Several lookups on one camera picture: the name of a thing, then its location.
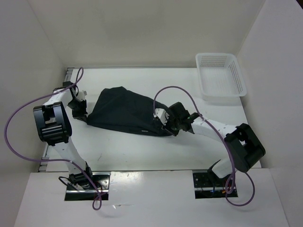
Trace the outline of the dark navy shorts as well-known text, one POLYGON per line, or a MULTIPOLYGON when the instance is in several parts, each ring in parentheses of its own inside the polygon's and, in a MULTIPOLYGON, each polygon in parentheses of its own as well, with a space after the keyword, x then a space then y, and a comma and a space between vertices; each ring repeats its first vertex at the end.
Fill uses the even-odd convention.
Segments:
POLYGON ((105 88, 101 91, 87 125, 106 130, 154 137, 169 137, 171 133, 153 116, 153 108, 167 106, 124 87, 105 88))

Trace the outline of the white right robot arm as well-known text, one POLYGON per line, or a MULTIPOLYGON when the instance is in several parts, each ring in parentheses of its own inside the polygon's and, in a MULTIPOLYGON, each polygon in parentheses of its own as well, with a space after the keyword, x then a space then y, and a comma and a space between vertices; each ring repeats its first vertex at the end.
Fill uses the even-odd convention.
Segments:
POLYGON ((173 136, 180 131, 190 132, 216 140, 227 148, 228 157, 209 168, 207 179, 213 186, 220 185, 233 172, 247 173, 266 154, 257 135, 246 123, 229 125, 206 119, 198 112, 190 114, 180 102, 169 108, 156 108, 154 117, 173 136))

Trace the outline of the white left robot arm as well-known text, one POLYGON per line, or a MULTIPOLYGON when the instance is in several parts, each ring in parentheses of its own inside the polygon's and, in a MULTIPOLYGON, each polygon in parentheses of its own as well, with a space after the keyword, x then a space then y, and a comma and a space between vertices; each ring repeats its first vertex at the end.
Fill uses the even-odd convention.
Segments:
POLYGON ((77 86, 67 81, 54 89, 51 98, 33 109, 38 136, 41 141, 52 146, 61 159, 67 160, 68 180, 72 185, 92 189, 95 178, 87 162, 81 158, 72 142, 72 128, 65 108, 72 110, 76 120, 87 121, 86 91, 77 91, 77 86))

